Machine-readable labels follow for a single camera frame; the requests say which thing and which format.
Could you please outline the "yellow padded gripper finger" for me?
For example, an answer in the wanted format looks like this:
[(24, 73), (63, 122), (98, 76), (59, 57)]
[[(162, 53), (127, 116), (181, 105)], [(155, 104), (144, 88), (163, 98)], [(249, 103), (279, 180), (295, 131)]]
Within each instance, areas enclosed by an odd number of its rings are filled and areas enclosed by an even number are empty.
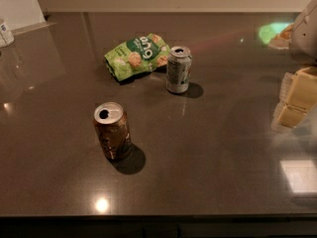
[(279, 102), (274, 109), (270, 127), (275, 132), (290, 132), (305, 116), (305, 113), (288, 108), (284, 103)]
[(310, 111), (317, 104), (317, 67), (287, 72), (281, 83), (280, 101), (291, 109)]

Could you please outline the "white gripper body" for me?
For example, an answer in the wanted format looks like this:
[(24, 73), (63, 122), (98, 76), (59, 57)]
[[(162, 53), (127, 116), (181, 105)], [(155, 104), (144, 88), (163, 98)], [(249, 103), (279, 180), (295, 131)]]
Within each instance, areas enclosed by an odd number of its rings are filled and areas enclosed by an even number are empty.
[(317, 64), (317, 0), (311, 0), (296, 17), (289, 51), (300, 63)]

